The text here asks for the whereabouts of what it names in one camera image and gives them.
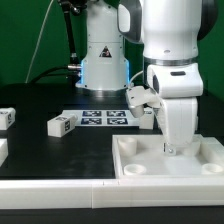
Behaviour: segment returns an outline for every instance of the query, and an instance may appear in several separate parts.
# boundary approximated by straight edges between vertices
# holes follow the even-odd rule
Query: green wall
[[[107,0],[117,6],[118,0]],[[219,0],[219,18],[212,32],[199,43],[200,72],[209,92],[224,100],[224,1]],[[0,86],[23,83],[28,72],[38,34],[50,0],[13,0],[0,2]],[[73,17],[77,53],[86,54],[85,14]],[[131,75],[141,70],[140,45],[126,43],[126,58]],[[34,78],[48,68],[69,62],[67,36],[61,8],[55,0],[41,45],[32,69]],[[48,78],[42,82],[65,82],[65,78]]]

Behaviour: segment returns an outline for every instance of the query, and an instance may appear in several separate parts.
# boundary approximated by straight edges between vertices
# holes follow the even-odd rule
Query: black cable
[[[36,83],[38,80],[40,80],[43,77],[53,76],[53,75],[50,75],[51,72],[55,72],[55,71],[63,70],[63,69],[64,70],[68,70],[68,67],[67,66],[60,66],[60,67],[54,67],[54,68],[48,69],[47,71],[45,71],[45,72],[41,73],[40,75],[38,75],[36,78],[32,79],[29,83]]]

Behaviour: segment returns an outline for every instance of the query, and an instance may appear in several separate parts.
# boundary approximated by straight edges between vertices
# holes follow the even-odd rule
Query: white block
[[[152,130],[154,125],[154,112],[152,108],[145,108],[144,111],[145,114],[139,120],[139,128]]]
[[[0,139],[0,167],[8,156],[8,143],[6,139]]]
[[[75,128],[78,117],[75,114],[61,114],[47,122],[48,135],[62,137]]]
[[[0,109],[0,130],[7,130],[15,122],[16,111],[14,108]]]

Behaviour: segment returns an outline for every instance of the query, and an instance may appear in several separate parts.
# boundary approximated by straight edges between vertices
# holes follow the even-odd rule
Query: robot logo
[[[101,58],[112,58],[112,56],[111,56],[111,54],[110,54],[110,51],[109,51],[109,49],[108,49],[107,46],[105,46],[105,48],[104,48],[103,51],[101,52],[100,57],[101,57]]]

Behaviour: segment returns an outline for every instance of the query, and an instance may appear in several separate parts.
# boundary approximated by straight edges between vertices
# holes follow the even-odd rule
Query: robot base
[[[76,88],[77,93],[92,97],[120,97],[125,94],[126,89],[120,90],[90,90],[85,88]]]

